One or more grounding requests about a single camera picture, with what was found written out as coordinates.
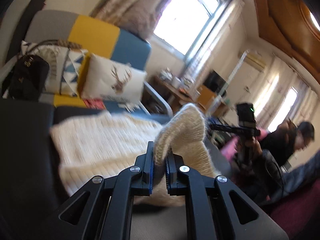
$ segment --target black television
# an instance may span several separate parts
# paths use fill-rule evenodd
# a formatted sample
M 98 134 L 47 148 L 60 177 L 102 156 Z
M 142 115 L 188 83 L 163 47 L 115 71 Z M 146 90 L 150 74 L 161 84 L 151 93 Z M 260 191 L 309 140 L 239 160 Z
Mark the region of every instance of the black television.
M 225 80 L 219 76 L 217 72 L 212 71 L 204 81 L 203 85 L 209 88 L 212 92 L 218 94 L 225 83 Z

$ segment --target knitted sweater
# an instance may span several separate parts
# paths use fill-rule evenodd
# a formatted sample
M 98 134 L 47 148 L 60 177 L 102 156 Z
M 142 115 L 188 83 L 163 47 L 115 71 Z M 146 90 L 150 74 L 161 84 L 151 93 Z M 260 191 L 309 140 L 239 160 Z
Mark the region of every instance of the knitted sweater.
M 95 175 L 108 178 L 134 165 L 136 157 L 146 152 L 148 141 L 155 142 L 155 165 L 164 162 L 171 147 L 173 153 L 183 157 L 185 165 L 202 175 L 217 176 L 203 143 L 205 128 L 202 113 L 188 104 L 165 126 L 129 114 L 103 112 L 54 125 L 51 136 L 61 159 L 61 181 L 72 195 Z M 135 203 L 141 202 L 177 206 L 184 204 L 184 198 L 169 196 L 162 178 L 150 197 L 135 197 Z

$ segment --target ceiling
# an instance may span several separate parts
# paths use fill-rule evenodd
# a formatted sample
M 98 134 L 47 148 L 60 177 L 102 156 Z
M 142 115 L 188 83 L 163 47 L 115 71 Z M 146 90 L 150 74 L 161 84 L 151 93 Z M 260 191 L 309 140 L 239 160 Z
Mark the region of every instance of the ceiling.
M 320 83 L 320 32 L 302 0 L 253 1 L 244 0 L 247 35 L 258 35 L 296 59 Z

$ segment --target ceiling light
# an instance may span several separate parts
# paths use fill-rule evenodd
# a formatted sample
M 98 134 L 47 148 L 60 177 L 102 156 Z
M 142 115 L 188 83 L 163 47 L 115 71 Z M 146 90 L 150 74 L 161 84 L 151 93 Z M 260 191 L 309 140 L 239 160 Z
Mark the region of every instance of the ceiling light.
M 317 29 L 320 31 L 320 26 L 319 26 L 316 18 L 313 16 L 312 13 L 310 13 L 310 15 L 311 15 L 311 19 L 312 19 L 312 21 L 313 21 L 313 24 L 314 24 L 314 25 L 317 27 Z

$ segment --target silver screw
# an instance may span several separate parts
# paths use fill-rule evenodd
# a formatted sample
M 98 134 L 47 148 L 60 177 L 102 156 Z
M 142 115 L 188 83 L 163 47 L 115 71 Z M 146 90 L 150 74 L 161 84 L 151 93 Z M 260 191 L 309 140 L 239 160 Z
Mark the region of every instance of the silver screw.
M 179 168 L 179 170 L 180 170 L 181 172 L 188 172 L 188 171 L 190 171 L 190 168 L 189 168 L 188 166 L 181 166 L 181 167 Z
M 218 177 L 218 181 L 219 181 L 219 182 L 225 183 L 225 182 L 227 182 L 227 180 L 228 180 L 228 179 L 227 179 L 225 176 L 220 175 L 220 176 Z
M 130 168 L 130 171 L 132 171 L 132 172 L 139 172 L 139 171 L 140 171 L 140 167 L 138 167 L 138 166 L 132 166 L 132 167 Z
M 100 176 L 95 176 L 95 177 L 92 178 L 92 182 L 96 183 L 96 184 L 101 183 L 102 182 L 102 178 Z

